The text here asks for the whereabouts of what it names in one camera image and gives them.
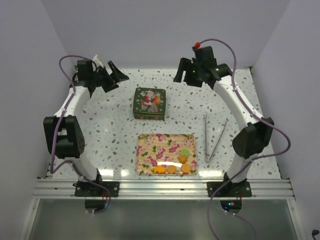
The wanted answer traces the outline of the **floral cookie tin box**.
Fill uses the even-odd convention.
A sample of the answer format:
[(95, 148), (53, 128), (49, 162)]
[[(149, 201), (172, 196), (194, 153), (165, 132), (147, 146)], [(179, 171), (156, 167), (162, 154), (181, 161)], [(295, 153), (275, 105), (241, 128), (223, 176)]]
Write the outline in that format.
[(165, 112), (147, 112), (147, 111), (133, 111), (133, 116), (138, 120), (164, 120)]

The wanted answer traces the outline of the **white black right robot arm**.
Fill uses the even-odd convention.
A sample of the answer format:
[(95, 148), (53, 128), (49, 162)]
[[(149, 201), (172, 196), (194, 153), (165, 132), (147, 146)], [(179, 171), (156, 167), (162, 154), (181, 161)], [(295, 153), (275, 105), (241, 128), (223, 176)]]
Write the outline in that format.
[(224, 101), (239, 128), (232, 140), (235, 152), (231, 166), (223, 176), (223, 182), (208, 182), (208, 196), (214, 197), (251, 197), (248, 171), (254, 157), (270, 143), (274, 121), (264, 118), (255, 110), (235, 81), (235, 73), (227, 64), (218, 64), (212, 47), (192, 48), (194, 57), (180, 59), (175, 83), (185, 82), (188, 86), (202, 87), (207, 84)]

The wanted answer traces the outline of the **gold tin lid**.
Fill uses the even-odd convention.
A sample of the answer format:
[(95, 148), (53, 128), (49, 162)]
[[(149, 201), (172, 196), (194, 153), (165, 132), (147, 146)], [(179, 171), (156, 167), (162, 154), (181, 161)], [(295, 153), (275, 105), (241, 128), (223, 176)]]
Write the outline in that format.
[(137, 87), (133, 96), (133, 111), (165, 112), (167, 93), (161, 88)]

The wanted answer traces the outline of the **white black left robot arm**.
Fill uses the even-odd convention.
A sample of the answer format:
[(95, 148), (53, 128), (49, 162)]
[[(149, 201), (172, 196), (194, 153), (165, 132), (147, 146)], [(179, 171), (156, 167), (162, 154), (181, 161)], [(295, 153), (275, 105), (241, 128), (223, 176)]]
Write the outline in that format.
[(77, 59), (74, 75), (66, 77), (70, 83), (66, 100), (53, 116), (43, 120), (50, 153), (49, 172), (53, 175), (63, 165), (70, 165), (78, 177), (74, 184), (75, 196), (110, 199), (118, 195), (120, 184), (104, 182), (99, 170), (87, 158), (85, 137), (78, 118), (97, 88), (108, 93), (129, 77), (111, 60), (105, 66), (97, 56), (93, 59), (77, 56)]

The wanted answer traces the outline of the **silver metal tongs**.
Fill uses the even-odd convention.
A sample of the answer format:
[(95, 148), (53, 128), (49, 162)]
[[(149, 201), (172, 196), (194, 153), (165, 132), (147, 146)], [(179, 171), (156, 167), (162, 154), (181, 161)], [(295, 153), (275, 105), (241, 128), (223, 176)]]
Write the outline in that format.
[(215, 151), (218, 146), (227, 125), (228, 120), (226, 118), (221, 118), (214, 113), (205, 114), (205, 162), (210, 163), (215, 155)]

